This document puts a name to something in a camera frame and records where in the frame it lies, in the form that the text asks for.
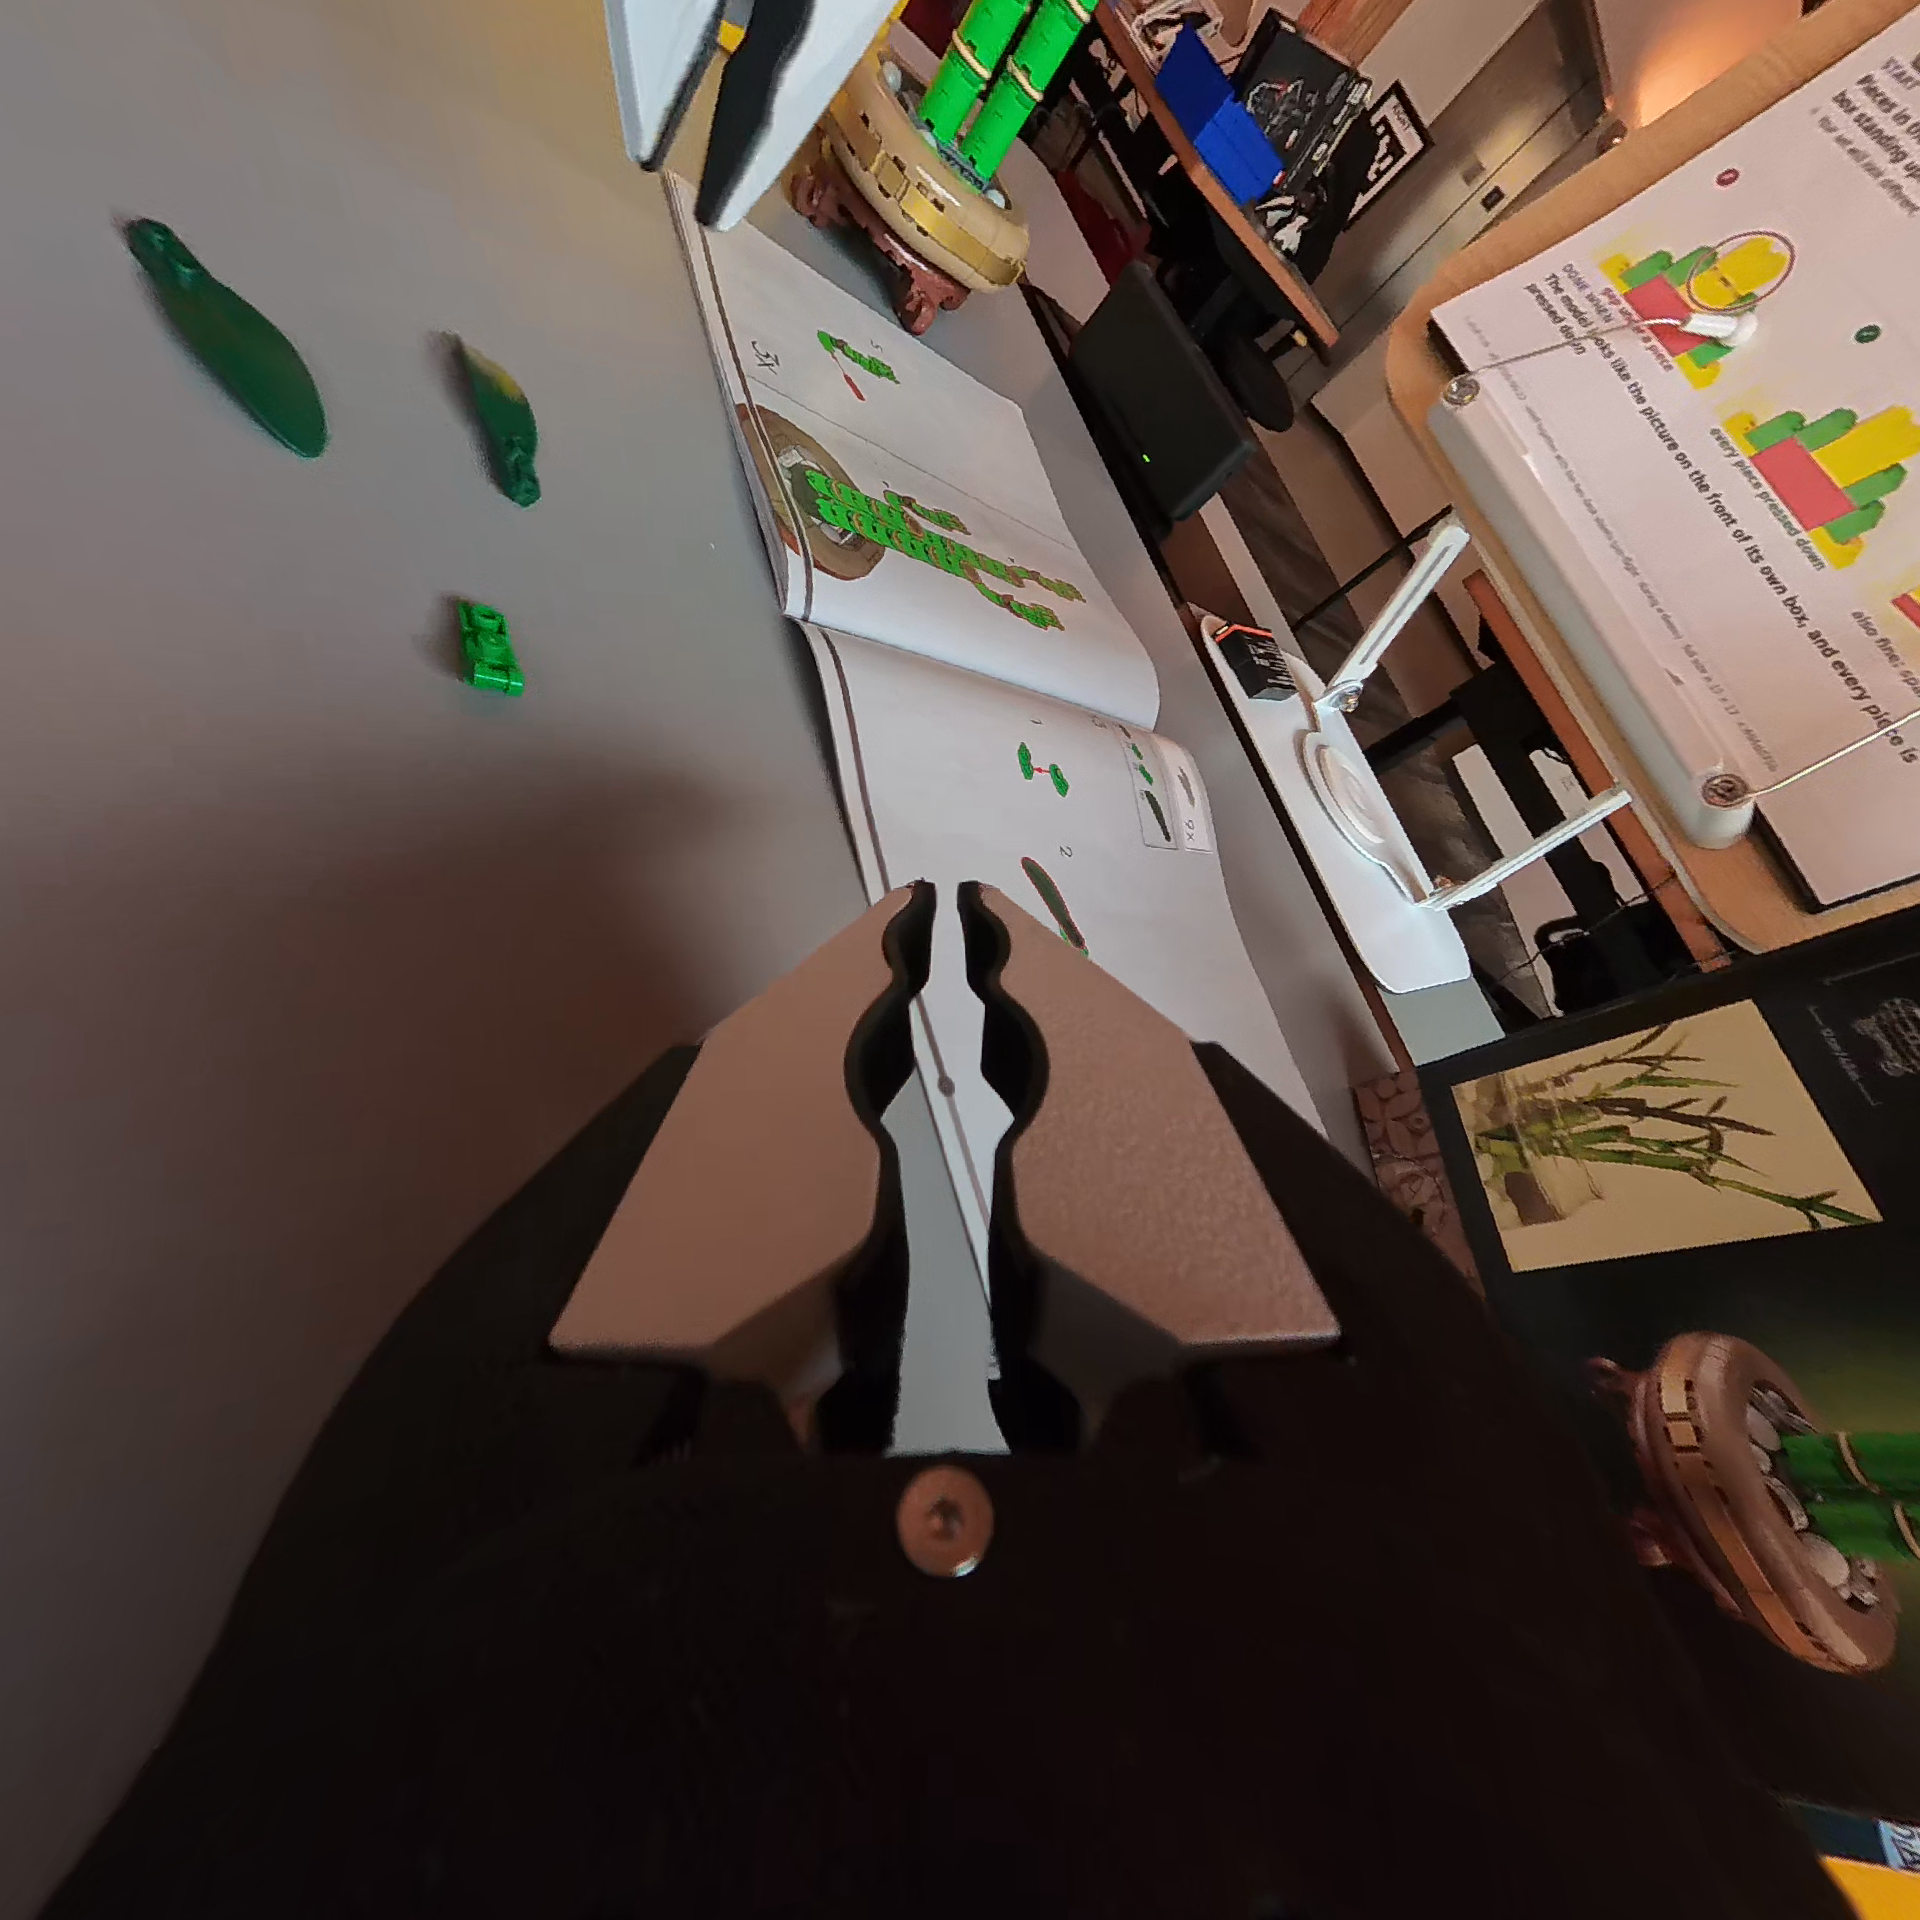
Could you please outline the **brown stone-patterned panel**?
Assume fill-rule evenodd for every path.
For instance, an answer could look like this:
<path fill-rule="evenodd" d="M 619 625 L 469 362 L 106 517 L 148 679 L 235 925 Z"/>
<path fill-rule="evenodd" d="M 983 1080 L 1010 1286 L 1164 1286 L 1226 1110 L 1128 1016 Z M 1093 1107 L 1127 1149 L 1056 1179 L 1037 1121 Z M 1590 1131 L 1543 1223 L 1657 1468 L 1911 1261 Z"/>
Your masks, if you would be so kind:
<path fill-rule="evenodd" d="M 1380 1193 L 1446 1254 L 1468 1286 L 1484 1297 L 1484 1281 L 1417 1069 L 1399 1069 L 1356 1087 L 1351 1093 Z"/>

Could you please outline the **lego bamboo model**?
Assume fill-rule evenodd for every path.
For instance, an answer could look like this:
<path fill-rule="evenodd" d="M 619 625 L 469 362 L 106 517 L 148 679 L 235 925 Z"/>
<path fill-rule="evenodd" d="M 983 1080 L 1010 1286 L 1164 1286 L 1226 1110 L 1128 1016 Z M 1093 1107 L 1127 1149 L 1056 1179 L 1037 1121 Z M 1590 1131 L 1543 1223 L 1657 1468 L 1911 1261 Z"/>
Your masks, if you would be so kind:
<path fill-rule="evenodd" d="M 788 199 L 812 228 L 852 228 L 893 276 L 910 334 L 972 295 L 1017 286 L 1028 218 L 1003 180 L 1028 122 L 1091 32 L 1091 2 L 972 2 L 929 78 L 881 23 L 804 146 Z"/>

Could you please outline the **white document stand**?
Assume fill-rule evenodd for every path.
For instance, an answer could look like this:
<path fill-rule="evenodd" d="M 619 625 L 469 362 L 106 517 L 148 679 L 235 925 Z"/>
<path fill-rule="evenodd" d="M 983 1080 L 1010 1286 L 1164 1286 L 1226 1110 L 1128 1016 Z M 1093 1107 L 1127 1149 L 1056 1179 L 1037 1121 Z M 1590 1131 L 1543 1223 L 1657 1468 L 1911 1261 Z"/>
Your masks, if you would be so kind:
<path fill-rule="evenodd" d="M 1653 792 L 1680 814 L 1689 844 L 1709 853 L 1734 849 L 1747 840 L 1757 804 L 1766 796 L 1808 780 L 1860 749 L 1899 746 L 1911 737 L 1913 709 L 1894 714 L 1871 701 L 1857 702 L 1856 737 L 1803 768 L 1768 780 L 1748 780 L 1737 761 L 1740 717 L 1731 707 L 1718 707 L 1706 679 L 1680 679 L 1668 667 L 1668 653 L 1659 653 L 1651 637 L 1639 633 L 1623 595 L 1613 587 L 1620 567 L 1601 567 L 1592 545 L 1552 500 L 1552 475 L 1565 473 L 1569 467 L 1556 444 L 1529 426 L 1524 383 L 1512 374 L 1524 364 L 1539 364 L 1539 356 L 1517 354 L 1453 379 L 1430 424 L 1468 478 L 1473 502 L 1520 560 L 1524 585 L 1535 588 L 1574 661 L 1613 709 L 1651 775 Z M 1404 821 L 1388 804 L 1379 769 L 1356 747 L 1348 717 L 1388 644 L 1469 545 L 1473 533 L 1449 506 L 1432 523 L 1427 550 L 1348 653 L 1331 685 L 1321 682 L 1289 641 L 1281 641 L 1294 661 L 1300 688 L 1296 698 L 1248 698 L 1207 633 L 1215 623 L 1204 623 L 1204 661 L 1238 719 L 1252 729 L 1252 749 L 1275 780 L 1362 964 L 1391 993 L 1448 985 L 1468 974 L 1458 932 L 1417 932 L 1423 916 L 1443 925 L 1448 914 L 1490 897 L 1529 865 L 1569 848 L 1633 804 L 1623 786 L 1603 787 L 1574 814 L 1526 840 L 1521 853 L 1473 878 L 1446 880 L 1427 875 Z"/>

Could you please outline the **black printed toy box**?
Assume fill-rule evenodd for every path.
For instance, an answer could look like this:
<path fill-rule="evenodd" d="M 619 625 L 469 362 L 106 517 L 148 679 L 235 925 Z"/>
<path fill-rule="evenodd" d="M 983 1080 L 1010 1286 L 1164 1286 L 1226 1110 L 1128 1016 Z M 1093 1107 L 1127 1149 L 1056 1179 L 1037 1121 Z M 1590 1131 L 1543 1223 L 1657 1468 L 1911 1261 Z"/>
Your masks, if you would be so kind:
<path fill-rule="evenodd" d="M 1369 106 L 1372 84 L 1281 12 L 1260 14 L 1234 64 L 1236 102 L 1281 160 L 1252 203 L 1252 220 L 1279 253 L 1299 253 L 1335 200 L 1336 155 Z"/>

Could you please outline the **large green lego leaf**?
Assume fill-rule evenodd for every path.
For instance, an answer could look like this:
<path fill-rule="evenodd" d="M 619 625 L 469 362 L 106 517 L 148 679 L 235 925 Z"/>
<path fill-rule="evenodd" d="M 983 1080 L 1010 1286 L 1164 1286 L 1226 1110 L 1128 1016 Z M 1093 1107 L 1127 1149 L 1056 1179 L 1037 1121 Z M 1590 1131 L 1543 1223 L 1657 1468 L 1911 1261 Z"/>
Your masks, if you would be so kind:
<path fill-rule="evenodd" d="M 283 330 L 156 218 L 133 218 L 125 244 L 176 342 L 275 442 L 319 459 L 330 429 L 317 379 Z"/>

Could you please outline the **black lego set box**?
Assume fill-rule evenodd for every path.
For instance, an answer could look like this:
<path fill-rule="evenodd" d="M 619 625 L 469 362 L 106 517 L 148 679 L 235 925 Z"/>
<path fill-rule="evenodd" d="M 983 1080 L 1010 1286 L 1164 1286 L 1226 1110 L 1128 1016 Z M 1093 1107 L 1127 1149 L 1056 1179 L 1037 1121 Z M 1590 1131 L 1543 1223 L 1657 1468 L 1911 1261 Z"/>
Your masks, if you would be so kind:
<path fill-rule="evenodd" d="M 1427 1063 L 1490 1304 L 1764 1785 L 1917 1832 L 1908 908 Z"/>

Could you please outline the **open instruction booklet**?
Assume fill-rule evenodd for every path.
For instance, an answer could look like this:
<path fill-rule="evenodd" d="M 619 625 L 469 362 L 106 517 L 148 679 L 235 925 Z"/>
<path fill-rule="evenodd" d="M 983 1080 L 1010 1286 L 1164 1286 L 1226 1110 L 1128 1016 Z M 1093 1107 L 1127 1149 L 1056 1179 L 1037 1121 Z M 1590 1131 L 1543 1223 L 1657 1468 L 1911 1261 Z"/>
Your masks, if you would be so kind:
<path fill-rule="evenodd" d="M 664 197 L 734 411 L 780 612 L 825 695 L 873 901 L 931 880 L 947 927 L 915 1047 L 979 1268 L 1010 1120 L 954 897 L 1002 890 L 1318 1125 L 1229 903 L 1214 804 L 1069 530 L 1021 411 L 763 230 Z"/>

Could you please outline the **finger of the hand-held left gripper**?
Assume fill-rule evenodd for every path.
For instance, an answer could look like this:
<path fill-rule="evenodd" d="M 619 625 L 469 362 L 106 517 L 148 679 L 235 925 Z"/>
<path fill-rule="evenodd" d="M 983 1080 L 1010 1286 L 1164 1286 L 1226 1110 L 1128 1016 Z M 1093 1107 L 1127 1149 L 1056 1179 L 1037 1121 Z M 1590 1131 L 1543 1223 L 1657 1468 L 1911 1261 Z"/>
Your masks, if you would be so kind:
<path fill-rule="evenodd" d="M 650 175 L 711 64 L 724 2 L 611 2 L 611 71 L 629 157 Z M 780 177 L 854 64 L 886 36 L 890 2 L 754 2 L 727 59 L 697 218 L 734 228 Z"/>

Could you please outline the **black white printed tag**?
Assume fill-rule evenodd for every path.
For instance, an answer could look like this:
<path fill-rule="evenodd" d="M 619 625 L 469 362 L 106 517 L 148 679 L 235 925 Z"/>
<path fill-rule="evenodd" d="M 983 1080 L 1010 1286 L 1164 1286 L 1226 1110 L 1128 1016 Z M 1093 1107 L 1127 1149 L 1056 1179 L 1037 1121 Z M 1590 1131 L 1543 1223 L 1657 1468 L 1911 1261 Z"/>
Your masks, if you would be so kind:
<path fill-rule="evenodd" d="M 1401 80 L 1388 82 L 1365 114 L 1368 167 L 1348 228 L 1372 210 L 1430 150 L 1432 136 Z"/>

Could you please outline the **black box with green light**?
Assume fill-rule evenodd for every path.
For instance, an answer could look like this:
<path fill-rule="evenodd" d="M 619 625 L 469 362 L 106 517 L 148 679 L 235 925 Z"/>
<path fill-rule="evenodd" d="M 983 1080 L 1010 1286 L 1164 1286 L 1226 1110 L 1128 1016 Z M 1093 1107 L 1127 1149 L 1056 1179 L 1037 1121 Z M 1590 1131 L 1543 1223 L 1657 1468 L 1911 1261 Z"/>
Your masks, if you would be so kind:
<path fill-rule="evenodd" d="M 1248 413 L 1143 261 L 1078 329 L 1066 369 L 1118 488 L 1153 539 L 1217 498 L 1259 451 Z"/>

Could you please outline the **printed instruction sheet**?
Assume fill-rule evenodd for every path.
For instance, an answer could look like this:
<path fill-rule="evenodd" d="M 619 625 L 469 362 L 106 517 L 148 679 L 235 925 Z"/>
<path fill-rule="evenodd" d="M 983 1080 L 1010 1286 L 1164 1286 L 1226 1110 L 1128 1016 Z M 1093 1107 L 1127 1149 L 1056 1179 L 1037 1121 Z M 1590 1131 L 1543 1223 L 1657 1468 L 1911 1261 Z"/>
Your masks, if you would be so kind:
<path fill-rule="evenodd" d="M 1917 890 L 1917 4 L 1831 4 L 1427 288 L 1484 563 L 1677 861 Z"/>

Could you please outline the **blue storage bin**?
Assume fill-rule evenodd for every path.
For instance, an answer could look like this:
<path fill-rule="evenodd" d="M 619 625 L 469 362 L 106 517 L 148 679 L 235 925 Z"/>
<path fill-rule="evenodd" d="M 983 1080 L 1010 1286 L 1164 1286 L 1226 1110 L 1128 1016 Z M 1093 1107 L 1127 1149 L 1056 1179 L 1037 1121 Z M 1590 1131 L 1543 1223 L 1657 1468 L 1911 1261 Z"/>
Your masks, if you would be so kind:
<path fill-rule="evenodd" d="M 1153 84 L 1164 109 L 1194 141 L 1222 109 L 1236 107 L 1234 78 L 1197 21 L 1185 21 L 1181 34 L 1166 41 Z"/>
<path fill-rule="evenodd" d="M 1194 121 L 1190 138 L 1232 205 L 1259 203 L 1285 177 L 1283 157 L 1232 92 Z"/>

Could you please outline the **green yellow lego leaf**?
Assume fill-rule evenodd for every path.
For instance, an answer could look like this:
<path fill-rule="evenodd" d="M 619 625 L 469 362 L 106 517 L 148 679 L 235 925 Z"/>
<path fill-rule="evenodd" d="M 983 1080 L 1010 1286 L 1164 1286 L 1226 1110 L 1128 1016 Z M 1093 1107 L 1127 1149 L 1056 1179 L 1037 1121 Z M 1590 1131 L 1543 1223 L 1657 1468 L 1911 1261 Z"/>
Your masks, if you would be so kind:
<path fill-rule="evenodd" d="M 493 486 L 520 509 L 543 500 L 540 429 L 522 383 L 493 356 L 454 334 L 455 388 L 483 447 Z"/>

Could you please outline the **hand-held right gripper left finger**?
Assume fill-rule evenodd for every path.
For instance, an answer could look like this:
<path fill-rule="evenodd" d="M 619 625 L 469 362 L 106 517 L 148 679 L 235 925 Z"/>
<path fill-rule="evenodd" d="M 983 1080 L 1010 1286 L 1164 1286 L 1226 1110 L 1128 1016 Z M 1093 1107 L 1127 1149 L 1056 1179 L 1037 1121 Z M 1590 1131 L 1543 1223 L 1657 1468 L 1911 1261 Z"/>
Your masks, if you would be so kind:
<path fill-rule="evenodd" d="M 548 1332 L 562 1359 L 766 1388 L 805 1444 L 893 1448 L 908 1235 L 886 1112 L 915 1077 L 937 887 L 886 892 L 698 1047 Z"/>

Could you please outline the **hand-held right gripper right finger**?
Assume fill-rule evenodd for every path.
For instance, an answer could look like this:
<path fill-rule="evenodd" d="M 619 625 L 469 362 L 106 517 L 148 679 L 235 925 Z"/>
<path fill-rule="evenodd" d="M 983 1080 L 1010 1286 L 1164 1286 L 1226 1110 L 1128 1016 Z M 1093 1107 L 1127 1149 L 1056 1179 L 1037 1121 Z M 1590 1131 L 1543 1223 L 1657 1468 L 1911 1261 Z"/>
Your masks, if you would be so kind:
<path fill-rule="evenodd" d="M 957 892 L 993 1155 L 991 1404 L 1016 1454 L 1079 1452 L 1132 1388 L 1322 1352 L 1340 1322 L 1202 1048 L 1002 890 Z"/>

